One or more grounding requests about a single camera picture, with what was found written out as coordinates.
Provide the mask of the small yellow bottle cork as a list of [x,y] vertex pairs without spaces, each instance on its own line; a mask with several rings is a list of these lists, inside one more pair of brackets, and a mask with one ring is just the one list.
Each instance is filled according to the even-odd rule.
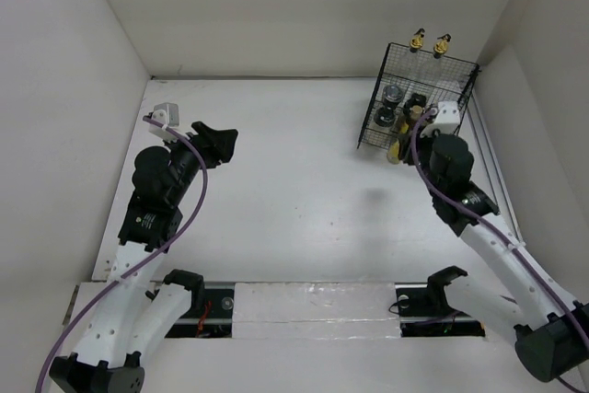
[[422,116],[423,107],[414,105],[406,110],[403,110],[400,116],[400,124],[398,125],[398,136],[403,138],[410,134],[416,122]]
[[387,150],[387,161],[391,164],[400,164],[404,161],[409,137],[405,133],[394,134]]

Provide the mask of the small black-cap back jar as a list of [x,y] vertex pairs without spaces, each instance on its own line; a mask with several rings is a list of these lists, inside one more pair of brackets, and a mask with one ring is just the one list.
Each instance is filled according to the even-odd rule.
[[427,97],[423,94],[412,93],[410,98],[405,102],[404,108],[410,110],[414,106],[424,108],[427,104]]

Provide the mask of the black-cap white powder jar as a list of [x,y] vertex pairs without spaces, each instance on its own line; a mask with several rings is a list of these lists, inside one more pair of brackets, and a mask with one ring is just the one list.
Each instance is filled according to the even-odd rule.
[[393,126],[395,118],[396,115],[393,109],[386,107],[378,108],[375,111],[370,128],[381,133],[388,133]]

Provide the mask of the grey-lid white powder shaker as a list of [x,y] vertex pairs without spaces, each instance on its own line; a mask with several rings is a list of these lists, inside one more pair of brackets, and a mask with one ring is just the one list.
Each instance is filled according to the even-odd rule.
[[404,99],[405,91],[398,85],[386,85],[382,91],[381,101],[385,108],[394,110]]

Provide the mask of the glass bottle with dark sauce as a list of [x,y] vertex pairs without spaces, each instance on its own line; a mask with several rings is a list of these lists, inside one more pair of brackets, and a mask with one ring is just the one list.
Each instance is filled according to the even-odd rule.
[[448,51],[452,36],[449,33],[439,37],[433,46],[433,55],[422,66],[420,80],[423,95],[430,99],[443,72],[443,60]]

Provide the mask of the clear glass bottle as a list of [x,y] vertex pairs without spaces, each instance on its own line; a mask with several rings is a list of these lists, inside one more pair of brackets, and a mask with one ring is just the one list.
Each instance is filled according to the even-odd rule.
[[408,93],[419,66],[420,50],[425,37],[425,29],[419,28],[411,37],[408,49],[399,57],[395,68],[398,86]]

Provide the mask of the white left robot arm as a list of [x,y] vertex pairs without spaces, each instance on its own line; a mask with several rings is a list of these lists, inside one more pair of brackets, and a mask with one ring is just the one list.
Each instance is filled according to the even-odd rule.
[[184,219],[179,205],[196,176],[228,163],[236,129],[214,130],[201,121],[192,133],[144,121],[163,144],[142,150],[134,160],[133,193],[118,235],[119,246],[107,285],[70,320],[69,334],[86,313],[86,331],[71,353],[50,353],[43,368],[63,392],[139,392],[144,363],[183,315],[204,308],[200,274],[175,269],[154,293],[148,286],[171,245],[190,227],[204,200]]

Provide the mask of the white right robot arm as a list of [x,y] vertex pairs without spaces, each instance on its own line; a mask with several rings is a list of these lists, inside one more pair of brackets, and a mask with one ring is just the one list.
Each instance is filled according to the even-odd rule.
[[539,265],[514,237],[496,203],[472,181],[474,157],[468,144],[451,133],[414,129],[410,156],[437,216],[509,293],[494,293],[451,266],[429,277],[427,306],[438,314],[458,310],[490,327],[540,382],[561,380],[573,369],[586,374],[588,305]]

